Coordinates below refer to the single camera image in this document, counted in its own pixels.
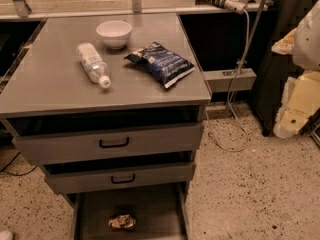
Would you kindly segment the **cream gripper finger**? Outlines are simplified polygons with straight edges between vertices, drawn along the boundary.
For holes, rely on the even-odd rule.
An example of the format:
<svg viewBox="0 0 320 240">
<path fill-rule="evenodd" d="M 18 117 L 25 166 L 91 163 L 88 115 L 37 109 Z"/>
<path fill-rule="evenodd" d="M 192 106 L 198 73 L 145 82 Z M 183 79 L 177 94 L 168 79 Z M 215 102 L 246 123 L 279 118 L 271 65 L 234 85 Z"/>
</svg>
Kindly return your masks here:
<svg viewBox="0 0 320 240">
<path fill-rule="evenodd" d="M 320 72 L 305 71 L 298 78 L 289 77 L 277 112 L 274 135 L 282 139 L 297 135 L 319 108 Z"/>
<path fill-rule="evenodd" d="M 293 51 L 296 28 L 287 33 L 281 40 L 275 42 L 271 51 L 280 55 L 291 55 Z"/>
</svg>

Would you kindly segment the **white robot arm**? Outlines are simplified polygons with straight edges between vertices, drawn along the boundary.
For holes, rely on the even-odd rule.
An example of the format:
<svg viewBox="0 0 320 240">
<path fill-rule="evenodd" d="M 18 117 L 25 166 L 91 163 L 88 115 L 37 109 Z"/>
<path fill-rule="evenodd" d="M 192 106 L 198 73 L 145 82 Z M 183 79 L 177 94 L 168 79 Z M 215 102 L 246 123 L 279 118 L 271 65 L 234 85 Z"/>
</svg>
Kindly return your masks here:
<svg viewBox="0 0 320 240">
<path fill-rule="evenodd" d="M 298 134 L 320 108 L 320 1 L 271 51 L 291 55 L 304 70 L 298 78 L 289 77 L 284 86 L 273 133 L 285 139 Z"/>
</svg>

